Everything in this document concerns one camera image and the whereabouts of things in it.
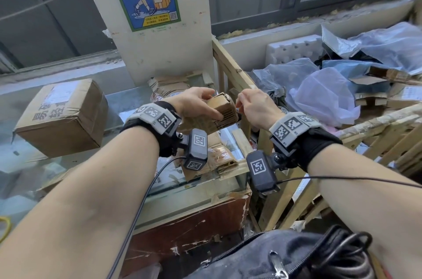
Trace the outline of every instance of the wooden crate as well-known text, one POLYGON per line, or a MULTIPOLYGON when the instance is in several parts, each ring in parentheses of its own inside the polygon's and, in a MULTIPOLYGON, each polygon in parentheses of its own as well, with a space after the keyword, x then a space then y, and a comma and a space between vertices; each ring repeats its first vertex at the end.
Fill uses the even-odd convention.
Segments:
MULTIPOLYGON (((224 76, 227 76, 229 87, 238 91, 246 88, 256 88, 254 81, 245 73, 225 48, 213 37, 213 54, 218 66, 219 90, 224 89, 224 76)), ((380 164, 387 166, 395 161, 400 173, 410 176, 422 169, 422 104, 409 106, 384 116, 376 117, 366 122, 341 130, 340 139, 343 144, 355 149, 363 139, 375 137, 371 147, 363 154, 372 160, 383 154, 380 164)), ((242 120, 241 128, 247 138, 250 137, 250 123, 242 120)), ((270 133, 261 130, 258 149, 271 153, 273 144, 269 140, 270 133)), ((302 177, 305 172, 300 168, 290 169, 288 178, 302 177)), ((281 191, 268 195, 262 209, 258 225, 261 230, 274 229, 279 219, 292 199, 293 194, 300 184, 300 180, 283 184, 281 191)), ((319 189, 315 180, 310 180, 302 191, 293 207, 284 214, 285 217, 279 229, 288 229, 302 216, 312 201, 319 196, 319 189)), ((305 220, 310 221, 323 209, 328 208, 324 199, 318 201, 305 215, 305 220)))

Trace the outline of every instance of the white pillar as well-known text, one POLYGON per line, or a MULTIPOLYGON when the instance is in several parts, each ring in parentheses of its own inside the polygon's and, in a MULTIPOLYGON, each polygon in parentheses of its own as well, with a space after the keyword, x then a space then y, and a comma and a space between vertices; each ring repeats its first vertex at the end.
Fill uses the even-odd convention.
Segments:
MULTIPOLYGON (((167 9, 158 6, 157 12, 145 19, 140 19, 148 12, 144 5, 139 8, 141 15, 136 15, 138 1, 94 0, 136 85, 154 75, 181 75, 197 69, 214 76, 208 0, 177 0, 179 22, 141 30, 137 27, 168 20, 170 16, 163 11, 174 11, 171 7, 176 0, 170 0, 167 9)), ((146 2, 154 7, 154 0, 146 2)))

